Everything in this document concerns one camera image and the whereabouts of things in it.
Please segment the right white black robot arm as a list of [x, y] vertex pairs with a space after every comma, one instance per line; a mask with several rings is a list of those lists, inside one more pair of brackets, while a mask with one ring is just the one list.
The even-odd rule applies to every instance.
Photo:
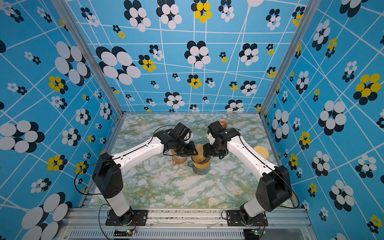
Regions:
[[242, 222], [250, 226], [258, 215], [271, 212], [293, 195], [289, 171], [276, 166], [256, 152], [234, 128], [225, 129], [219, 121], [208, 126], [205, 157], [223, 159], [232, 153], [253, 173], [258, 181], [255, 197], [240, 207]]

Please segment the amber glass carafe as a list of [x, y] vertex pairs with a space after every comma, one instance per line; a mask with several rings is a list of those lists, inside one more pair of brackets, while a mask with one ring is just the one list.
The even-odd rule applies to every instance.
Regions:
[[174, 150], [171, 150], [171, 155], [174, 166], [177, 164], [182, 164], [188, 159], [187, 157], [178, 156]]

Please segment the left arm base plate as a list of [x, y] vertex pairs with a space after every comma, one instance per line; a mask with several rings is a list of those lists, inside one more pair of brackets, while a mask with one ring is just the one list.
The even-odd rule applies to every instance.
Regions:
[[145, 226], [148, 218], [148, 210], [128, 210], [122, 216], [117, 216], [113, 210], [107, 213], [106, 226]]

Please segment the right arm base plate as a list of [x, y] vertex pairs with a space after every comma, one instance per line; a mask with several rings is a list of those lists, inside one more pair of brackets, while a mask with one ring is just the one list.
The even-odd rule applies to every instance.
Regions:
[[265, 213], [258, 214], [251, 220], [245, 220], [240, 210], [225, 210], [226, 216], [224, 219], [227, 221], [228, 227], [267, 227], [268, 220]]

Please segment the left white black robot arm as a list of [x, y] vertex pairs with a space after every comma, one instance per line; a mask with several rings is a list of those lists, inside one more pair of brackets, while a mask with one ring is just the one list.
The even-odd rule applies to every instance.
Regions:
[[143, 161], [169, 150], [180, 157], [196, 156], [198, 152], [191, 141], [192, 136], [187, 126], [178, 123], [169, 125], [167, 130], [154, 132], [149, 140], [124, 152], [100, 155], [92, 179], [118, 218], [129, 222], [133, 215], [132, 207], [123, 194], [123, 176]]

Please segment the grey glass carafe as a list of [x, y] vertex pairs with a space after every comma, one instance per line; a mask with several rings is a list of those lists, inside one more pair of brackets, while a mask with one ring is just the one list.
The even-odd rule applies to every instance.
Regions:
[[191, 161], [188, 162], [188, 167], [192, 168], [193, 172], [197, 175], [205, 175], [209, 172], [209, 170], [211, 168], [210, 165], [208, 165], [207, 167], [204, 167], [203, 169], [199, 169]]

